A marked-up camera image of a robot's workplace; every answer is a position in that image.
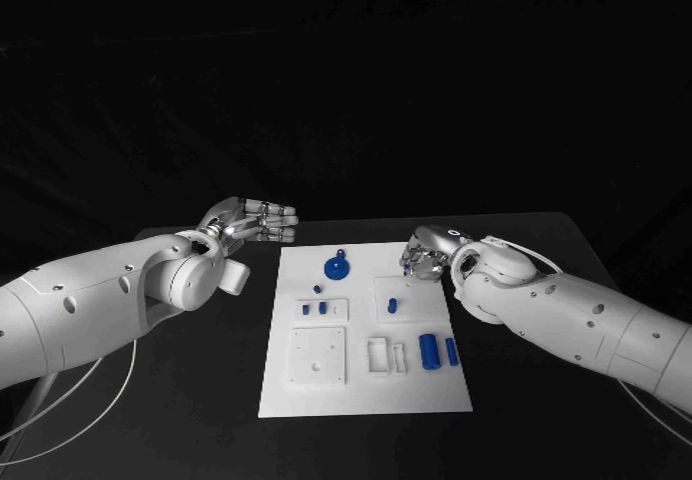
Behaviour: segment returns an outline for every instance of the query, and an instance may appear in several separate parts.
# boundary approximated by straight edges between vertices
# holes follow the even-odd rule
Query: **gray surface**
[[[571,220],[555,213],[315,222],[297,245],[407,241],[423,223],[492,234],[613,286]],[[183,227],[153,229],[139,238]],[[444,283],[473,413],[258,419],[280,251],[248,244],[241,297],[163,322],[142,339],[130,387],[101,424],[62,450],[13,466],[28,478],[681,478],[687,447],[614,381],[478,321]],[[130,347],[31,428],[21,456],[59,443],[98,415],[126,375]],[[49,400],[85,367],[59,375]]]

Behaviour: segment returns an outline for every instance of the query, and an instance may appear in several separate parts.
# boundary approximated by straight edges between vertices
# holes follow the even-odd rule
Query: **blue battery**
[[[423,368],[437,370],[440,368],[440,353],[437,351],[437,338],[431,333],[418,337],[421,345]]]
[[[454,339],[446,338],[444,344],[447,345],[447,356],[450,357],[450,365],[456,367],[459,365],[459,358],[457,358],[457,349],[454,348]]]

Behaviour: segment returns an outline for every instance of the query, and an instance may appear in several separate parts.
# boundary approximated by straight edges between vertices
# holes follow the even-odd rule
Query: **blue object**
[[[457,350],[454,349],[454,339],[446,338],[444,344],[447,345],[447,356],[450,357],[450,365],[456,367],[459,365]]]
[[[341,280],[349,274],[351,266],[345,257],[346,253],[339,249],[336,251],[336,257],[332,257],[325,264],[325,275],[332,280]]]
[[[437,338],[431,333],[418,337],[421,344],[423,368],[437,370],[440,368],[440,353],[437,352]]]

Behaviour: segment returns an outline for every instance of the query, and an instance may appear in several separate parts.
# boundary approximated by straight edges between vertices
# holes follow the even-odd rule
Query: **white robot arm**
[[[84,365],[140,338],[250,269],[228,257],[245,240],[293,242],[293,207],[232,197],[196,230],[75,255],[0,287],[0,389]]]
[[[505,324],[560,358],[692,413],[689,324],[560,269],[542,274],[521,250],[495,237],[473,241],[456,230],[421,226],[400,263],[405,275],[433,281],[449,266],[454,297],[476,318]]]

